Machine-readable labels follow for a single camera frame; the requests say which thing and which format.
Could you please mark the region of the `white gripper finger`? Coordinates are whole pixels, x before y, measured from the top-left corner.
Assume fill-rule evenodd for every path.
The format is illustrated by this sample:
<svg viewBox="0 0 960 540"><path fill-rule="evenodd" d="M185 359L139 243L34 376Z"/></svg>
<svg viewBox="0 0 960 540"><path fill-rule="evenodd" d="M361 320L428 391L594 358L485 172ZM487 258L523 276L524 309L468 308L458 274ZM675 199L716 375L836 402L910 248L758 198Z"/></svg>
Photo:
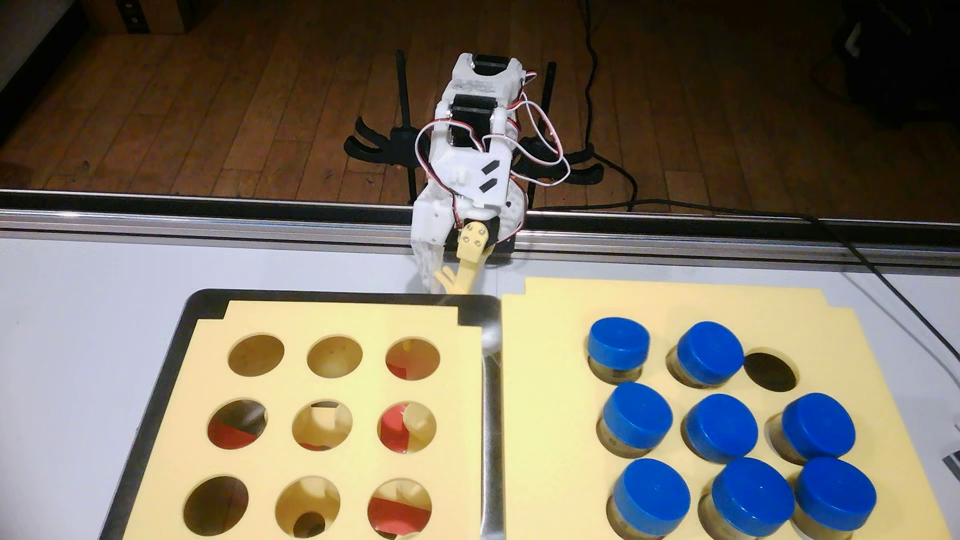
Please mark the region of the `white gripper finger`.
<svg viewBox="0 0 960 540"><path fill-rule="evenodd" d="M426 240L411 240L414 263L420 283L426 293L446 293L436 273L444 266L446 244Z"/></svg>

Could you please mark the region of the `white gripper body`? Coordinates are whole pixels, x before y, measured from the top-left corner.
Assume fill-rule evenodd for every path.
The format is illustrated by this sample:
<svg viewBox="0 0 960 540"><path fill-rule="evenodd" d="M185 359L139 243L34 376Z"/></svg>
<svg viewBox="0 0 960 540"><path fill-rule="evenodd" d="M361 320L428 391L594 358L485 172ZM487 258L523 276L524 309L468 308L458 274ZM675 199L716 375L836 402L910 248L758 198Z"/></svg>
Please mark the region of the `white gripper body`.
<svg viewBox="0 0 960 540"><path fill-rule="evenodd" d="M510 240L512 201L504 153L441 147L432 159L421 149L414 155L427 184L414 201L412 242L443 246L452 231L470 222L486 224L487 246Z"/></svg>

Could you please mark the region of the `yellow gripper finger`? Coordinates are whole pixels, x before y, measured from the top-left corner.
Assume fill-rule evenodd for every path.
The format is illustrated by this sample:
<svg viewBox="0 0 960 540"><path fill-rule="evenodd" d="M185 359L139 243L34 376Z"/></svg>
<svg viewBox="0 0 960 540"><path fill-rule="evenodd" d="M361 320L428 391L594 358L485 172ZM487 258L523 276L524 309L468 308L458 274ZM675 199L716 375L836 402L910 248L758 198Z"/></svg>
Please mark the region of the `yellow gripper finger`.
<svg viewBox="0 0 960 540"><path fill-rule="evenodd" d="M461 228L457 241L456 270L443 265L435 272L435 279L445 294L471 294L487 258L494 251L488 247L490 229L481 222L470 222Z"/></svg>

